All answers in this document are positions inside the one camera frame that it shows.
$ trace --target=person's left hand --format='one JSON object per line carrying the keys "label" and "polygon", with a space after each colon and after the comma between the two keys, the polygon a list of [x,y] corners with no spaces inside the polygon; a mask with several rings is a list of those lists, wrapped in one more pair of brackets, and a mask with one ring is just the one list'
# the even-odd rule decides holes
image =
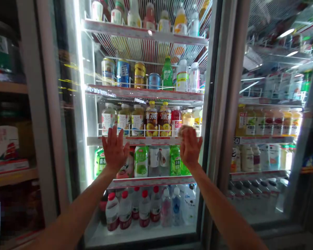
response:
{"label": "person's left hand", "polygon": [[117,126],[109,128],[108,137],[102,136],[102,145],[104,149],[106,168],[117,174],[121,167],[125,164],[129,155],[130,143],[126,143],[123,148],[123,129],[117,137]]}

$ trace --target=wooden shelf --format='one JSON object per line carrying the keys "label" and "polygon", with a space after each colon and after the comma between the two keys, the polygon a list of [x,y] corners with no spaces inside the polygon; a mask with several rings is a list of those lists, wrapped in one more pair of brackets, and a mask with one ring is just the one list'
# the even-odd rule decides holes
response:
{"label": "wooden shelf", "polygon": [[30,168],[7,174],[0,174],[0,187],[6,185],[14,185],[23,181],[33,180],[37,178],[37,168]]}
{"label": "wooden shelf", "polygon": [[28,94],[28,89],[26,84],[0,81],[0,92]]}

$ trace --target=bottle cap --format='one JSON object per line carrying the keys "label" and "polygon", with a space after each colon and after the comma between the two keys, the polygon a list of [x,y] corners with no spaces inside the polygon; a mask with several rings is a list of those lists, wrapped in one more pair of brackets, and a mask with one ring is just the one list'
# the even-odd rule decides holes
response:
{"label": "bottle cap", "polygon": [[110,193],[110,194],[108,195],[108,200],[109,200],[109,201],[112,201],[112,200],[115,198],[115,196],[116,196],[116,194],[115,194],[114,192]]}

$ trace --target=bottle label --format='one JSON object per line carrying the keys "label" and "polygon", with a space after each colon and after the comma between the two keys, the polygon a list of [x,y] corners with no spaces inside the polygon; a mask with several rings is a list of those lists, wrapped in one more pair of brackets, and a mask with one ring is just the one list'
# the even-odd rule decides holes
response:
{"label": "bottle label", "polygon": [[144,118],[142,115],[132,115],[132,136],[144,136]]}

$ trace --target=refrigerator door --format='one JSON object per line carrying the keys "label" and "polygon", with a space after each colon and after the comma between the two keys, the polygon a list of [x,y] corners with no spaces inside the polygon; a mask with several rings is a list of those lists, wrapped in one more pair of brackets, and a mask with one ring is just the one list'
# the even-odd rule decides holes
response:
{"label": "refrigerator door", "polygon": [[260,235],[313,234],[313,4],[236,18],[219,187]]}

